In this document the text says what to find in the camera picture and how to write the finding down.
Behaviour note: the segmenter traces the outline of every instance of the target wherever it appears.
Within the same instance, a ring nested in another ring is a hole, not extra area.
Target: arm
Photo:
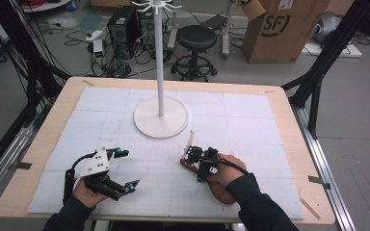
[[[221,157],[246,169],[234,156]],[[209,180],[219,181],[236,199],[241,208],[239,218],[248,230],[298,230],[276,202],[260,191],[252,173],[244,175],[234,167],[219,164],[218,172]]]
[[[60,210],[59,214],[53,215],[44,225],[43,231],[84,230],[84,222],[95,208],[95,205],[105,200],[106,195],[96,194],[87,189],[84,181],[79,180],[73,195]]]

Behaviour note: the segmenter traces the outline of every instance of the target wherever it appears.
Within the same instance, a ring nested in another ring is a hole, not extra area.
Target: person's left hand
[[[89,188],[86,188],[83,178],[77,182],[77,186],[73,191],[73,195],[80,200],[86,207],[94,208],[95,205],[108,198],[107,195],[94,193]]]

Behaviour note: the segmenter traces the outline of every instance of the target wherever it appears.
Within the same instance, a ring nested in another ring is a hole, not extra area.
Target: white round object
[[[166,139],[178,135],[188,125],[188,110],[177,99],[164,97],[164,115],[158,114],[158,98],[143,101],[134,112],[134,122],[145,135]]]

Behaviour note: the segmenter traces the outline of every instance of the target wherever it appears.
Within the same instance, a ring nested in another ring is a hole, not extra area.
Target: chair
[[[177,72],[182,76],[181,81],[203,78],[208,82],[206,76],[209,73],[211,75],[218,73],[206,58],[199,55],[216,44],[216,34],[212,30],[199,25],[185,26],[178,30],[176,41],[192,51],[191,55],[179,58],[171,67],[172,74]]]

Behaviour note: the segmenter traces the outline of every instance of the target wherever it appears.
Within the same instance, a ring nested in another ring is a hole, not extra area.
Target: gray floor
[[[87,9],[73,13],[84,18]],[[192,23],[192,17],[186,20]],[[245,18],[235,18],[233,26],[246,24]],[[106,24],[102,20],[97,26]],[[90,54],[87,44],[65,46],[66,34],[59,31],[45,34],[48,47],[59,62],[73,75],[90,72]],[[219,73],[210,76],[213,83],[281,86],[305,74],[316,57],[301,55],[294,64],[247,64],[242,51],[231,47],[225,61],[221,57],[221,40],[210,49],[206,57]],[[317,134],[339,190],[344,198],[357,230],[370,230],[370,46],[357,45],[361,59],[339,58],[332,66],[323,83],[318,114]],[[178,57],[187,53],[176,46]],[[130,63],[135,71],[148,70],[155,61],[147,65]],[[164,65],[167,81],[179,77],[170,73],[171,66]],[[130,78],[156,79],[155,70]],[[0,139],[25,105],[25,94],[10,62],[0,63]],[[0,194],[11,178],[9,172],[0,185]],[[44,219],[0,218],[0,230],[40,230]],[[304,226],[301,230],[338,230],[337,225]]]

